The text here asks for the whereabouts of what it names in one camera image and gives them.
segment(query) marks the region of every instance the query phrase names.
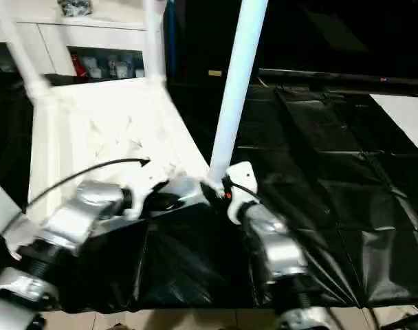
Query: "red object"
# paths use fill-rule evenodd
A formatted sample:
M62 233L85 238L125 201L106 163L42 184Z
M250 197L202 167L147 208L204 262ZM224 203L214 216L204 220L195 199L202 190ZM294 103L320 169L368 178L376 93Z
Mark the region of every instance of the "red object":
M87 70L84 69L83 65L80 64L79 56L77 54L71 55L71 61L73 62L74 70L78 77L88 77Z

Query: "black plastic sheet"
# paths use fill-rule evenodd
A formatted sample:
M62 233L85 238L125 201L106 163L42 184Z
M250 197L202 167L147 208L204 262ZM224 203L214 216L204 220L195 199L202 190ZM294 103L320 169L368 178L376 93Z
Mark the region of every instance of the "black plastic sheet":
M208 159L222 90L170 92ZM12 141L28 155L32 107L18 77L0 78L0 109L29 118L16 129L27 138L15 140L2 129L12 117L0 110L0 155ZM15 185L27 187L28 157L0 175L20 205L27 189ZM369 96L252 87L233 158L251 161L265 203L289 219L309 260L315 303L418 302L418 150ZM61 307L102 313L271 307L252 276L250 252L242 231L213 208L172 212L89 240L64 276L69 289L60 293ZM0 270L13 263L2 242Z

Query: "black screw thread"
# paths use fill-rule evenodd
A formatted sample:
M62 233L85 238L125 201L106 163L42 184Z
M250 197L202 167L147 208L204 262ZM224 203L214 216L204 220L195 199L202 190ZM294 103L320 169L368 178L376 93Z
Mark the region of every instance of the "black screw thread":
M27 263L26 267L27 267L27 273L37 278L45 278L45 275L49 270L48 263L44 263L40 260L33 260L33 259L29 260L29 263Z

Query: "white pole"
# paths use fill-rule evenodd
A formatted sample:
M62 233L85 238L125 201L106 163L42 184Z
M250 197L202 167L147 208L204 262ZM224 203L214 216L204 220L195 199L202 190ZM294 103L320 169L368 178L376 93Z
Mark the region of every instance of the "white pole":
M220 182L230 165L268 0L243 0L221 104L209 178Z
M160 79L160 54L157 48L157 31L160 28L160 22L157 19L157 14L155 12L155 0L143 0L143 9L145 16L145 28L146 28L146 38L145 38L145 51L143 53L145 74L146 77L150 80Z

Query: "white cabinet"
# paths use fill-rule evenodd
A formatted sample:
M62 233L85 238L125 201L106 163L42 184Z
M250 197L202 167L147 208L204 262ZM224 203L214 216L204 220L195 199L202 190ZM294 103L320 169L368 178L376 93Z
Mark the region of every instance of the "white cabinet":
M25 47L42 74L75 76L71 47L125 50L146 58L146 28L141 0L93 0L93 14L62 17L57 0L10 0L12 16L18 22ZM156 60L164 75L161 33L167 0L155 1L157 35ZM0 28L0 42L4 42Z
M18 23L18 31L21 35L26 52L35 68L42 74L56 73L52 60L49 57L44 40L41 37L37 24ZM5 43L4 33L0 26L0 43Z

